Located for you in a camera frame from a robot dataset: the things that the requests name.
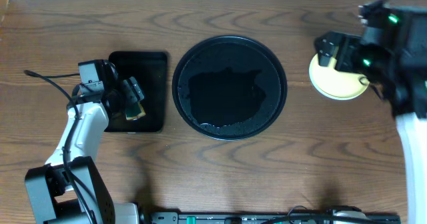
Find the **green yellow sponge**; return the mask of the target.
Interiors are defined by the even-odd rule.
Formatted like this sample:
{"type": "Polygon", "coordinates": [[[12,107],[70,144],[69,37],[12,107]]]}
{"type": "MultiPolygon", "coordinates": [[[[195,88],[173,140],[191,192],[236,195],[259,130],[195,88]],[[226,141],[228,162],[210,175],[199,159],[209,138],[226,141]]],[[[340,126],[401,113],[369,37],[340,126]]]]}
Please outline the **green yellow sponge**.
{"type": "Polygon", "coordinates": [[[146,115],[140,102],[136,102],[125,108],[125,118],[127,121],[135,121],[146,115]]]}

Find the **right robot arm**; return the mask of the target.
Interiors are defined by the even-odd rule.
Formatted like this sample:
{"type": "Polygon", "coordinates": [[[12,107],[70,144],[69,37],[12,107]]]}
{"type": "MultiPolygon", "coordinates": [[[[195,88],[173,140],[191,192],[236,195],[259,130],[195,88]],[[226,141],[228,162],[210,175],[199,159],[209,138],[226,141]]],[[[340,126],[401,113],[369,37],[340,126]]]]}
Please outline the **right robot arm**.
{"type": "Polygon", "coordinates": [[[361,36],[329,31],[314,41],[321,67],[365,76],[382,86],[401,139],[408,222],[426,222],[426,9],[391,7],[385,0],[360,7],[361,36]]]}

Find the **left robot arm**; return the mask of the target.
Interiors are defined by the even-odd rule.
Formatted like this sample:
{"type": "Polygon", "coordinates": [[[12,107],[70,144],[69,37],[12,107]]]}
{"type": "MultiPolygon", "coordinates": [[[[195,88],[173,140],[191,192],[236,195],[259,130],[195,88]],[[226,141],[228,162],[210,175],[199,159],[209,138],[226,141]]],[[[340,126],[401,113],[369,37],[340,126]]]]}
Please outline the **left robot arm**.
{"type": "Polygon", "coordinates": [[[112,200],[95,160],[109,122],[145,116],[145,94],[134,77],[120,77],[106,59],[81,62],[81,82],[68,99],[68,120],[53,154],[29,169],[25,187],[37,223],[140,223],[135,203],[112,200]]]}

